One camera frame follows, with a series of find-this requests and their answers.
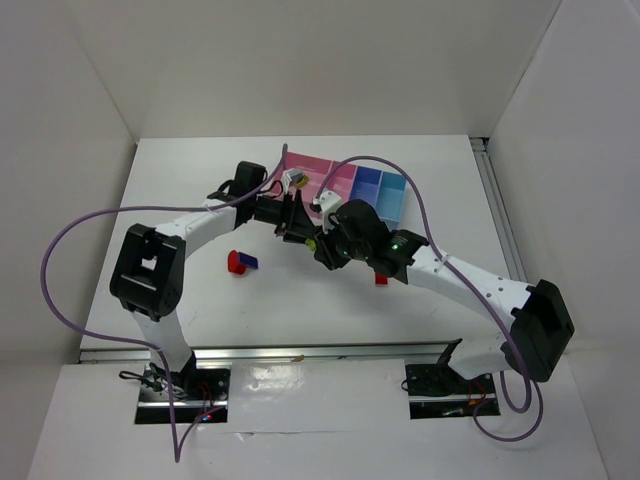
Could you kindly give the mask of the red rounded lego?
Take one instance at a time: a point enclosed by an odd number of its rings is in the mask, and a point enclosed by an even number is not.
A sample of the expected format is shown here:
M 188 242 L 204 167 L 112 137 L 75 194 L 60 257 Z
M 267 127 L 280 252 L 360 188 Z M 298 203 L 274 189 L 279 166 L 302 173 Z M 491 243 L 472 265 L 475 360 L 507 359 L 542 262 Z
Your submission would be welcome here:
M 248 265 L 246 255 L 242 252 L 232 250 L 227 256 L 227 270 L 229 273 L 242 276 L 246 273 Z

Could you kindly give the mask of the red stepped lego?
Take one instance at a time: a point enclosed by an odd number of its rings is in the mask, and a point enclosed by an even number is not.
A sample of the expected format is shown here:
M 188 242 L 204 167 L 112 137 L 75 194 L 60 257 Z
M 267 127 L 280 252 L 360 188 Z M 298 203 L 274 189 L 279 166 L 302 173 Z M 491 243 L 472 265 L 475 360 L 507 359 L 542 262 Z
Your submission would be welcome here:
M 389 278 L 388 277 L 386 277 L 384 275 L 381 275 L 381 274 L 378 274 L 378 273 L 375 274 L 375 285 L 376 286 L 387 286 L 388 282 L 389 282 Z

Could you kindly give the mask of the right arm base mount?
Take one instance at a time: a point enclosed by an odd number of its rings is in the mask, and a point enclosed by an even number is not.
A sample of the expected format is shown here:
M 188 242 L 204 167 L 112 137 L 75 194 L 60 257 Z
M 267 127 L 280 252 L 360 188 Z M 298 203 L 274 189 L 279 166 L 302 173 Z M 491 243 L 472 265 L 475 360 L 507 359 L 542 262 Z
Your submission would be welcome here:
M 412 420 L 499 416 L 496 387 L 489 374 L 466 380 L 448 366 L 407 364 L 401 389 Z

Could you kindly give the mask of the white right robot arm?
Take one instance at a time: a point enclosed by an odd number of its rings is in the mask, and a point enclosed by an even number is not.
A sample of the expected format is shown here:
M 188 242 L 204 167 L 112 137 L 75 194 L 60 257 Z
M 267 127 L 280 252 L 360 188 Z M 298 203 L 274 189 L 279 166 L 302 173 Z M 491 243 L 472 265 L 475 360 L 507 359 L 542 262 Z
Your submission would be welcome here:
M 379 275 L 440 294 L 497 325 L 488 338 L 456 340 L 448 348 L 442 361 L 460 377 L 513 370 L 538 383 L 550 379 L 575 332 L 554 283 L 511 280 L 440 252 L 414 232 L 390 230 L 363 200 L 343 202 L 326 191 L 311 208 L 322 220 L 314 256 L 329 269 L 362 261 Z

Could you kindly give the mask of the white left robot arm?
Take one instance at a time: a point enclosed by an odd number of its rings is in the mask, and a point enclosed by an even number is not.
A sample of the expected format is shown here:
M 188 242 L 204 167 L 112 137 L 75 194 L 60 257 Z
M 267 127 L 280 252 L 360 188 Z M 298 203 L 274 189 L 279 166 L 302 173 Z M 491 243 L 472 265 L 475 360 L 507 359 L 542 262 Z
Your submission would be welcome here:
M 272 198 L 262 192 L 266 182 L 265 167 L 243 161 L 200 210 L 154 227 L 135 224 L 126 232 L 109 290 L 150 344 L 152 372 L 160 380 L 170 378 L 178 391 L 191 388 L 196 371 L 177 315 L 188 257 L 251 220 L 274 225 L 288 242 L 314 238 L 316 226 L 301 194 Z

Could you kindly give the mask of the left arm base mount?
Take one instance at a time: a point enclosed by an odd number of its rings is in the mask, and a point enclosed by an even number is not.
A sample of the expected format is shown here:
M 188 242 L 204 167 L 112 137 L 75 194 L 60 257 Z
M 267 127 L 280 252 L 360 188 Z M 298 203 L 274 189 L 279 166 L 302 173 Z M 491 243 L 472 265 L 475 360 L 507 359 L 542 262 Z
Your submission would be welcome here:
M 120 371 L 121 380 L 137 381 L 139 395 L 134 423 L 137 425 L 169 424 L 168 386 L 146 366 L 143 373 Z M 229 368 L 197 369 L 192 383 L 174 388 L 177 424 L 190 424 L 202 415 L 201 423 L 226 423 L 231 379 Z

